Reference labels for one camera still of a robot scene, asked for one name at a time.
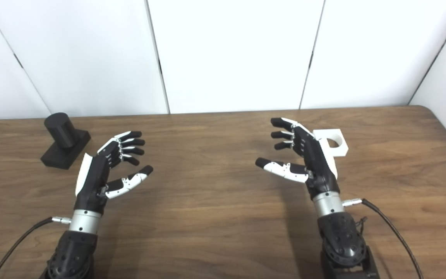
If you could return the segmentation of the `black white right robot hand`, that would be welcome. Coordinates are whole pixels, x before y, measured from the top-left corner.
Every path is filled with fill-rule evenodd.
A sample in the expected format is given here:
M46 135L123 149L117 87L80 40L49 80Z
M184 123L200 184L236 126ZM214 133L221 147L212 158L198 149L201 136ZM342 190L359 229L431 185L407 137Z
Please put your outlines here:
M272 161L259 157L255 164L279 177L302 183L306 186L310 198L326 193L340 193L337 181L336 163L330 152L324 150L327 143L322 143L301 123L287 118L271 118L271 125L281 128L271 133L272 138L283 138L274 145L275 150L293 150L304 161L303 164Z

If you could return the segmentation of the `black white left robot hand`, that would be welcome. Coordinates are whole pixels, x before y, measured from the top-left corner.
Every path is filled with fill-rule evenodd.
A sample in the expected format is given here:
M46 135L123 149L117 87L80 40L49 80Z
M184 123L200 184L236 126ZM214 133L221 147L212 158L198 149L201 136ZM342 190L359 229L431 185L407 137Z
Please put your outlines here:
M109 181L110 170L122 162L139 166L135 155L143 155L140 147L145 144L142 132L128 131L111 137L97 153L84 154L75 187L74 210L83 210L104 214L106 203L131 191L153 172L150 165L141 170L116 180Z

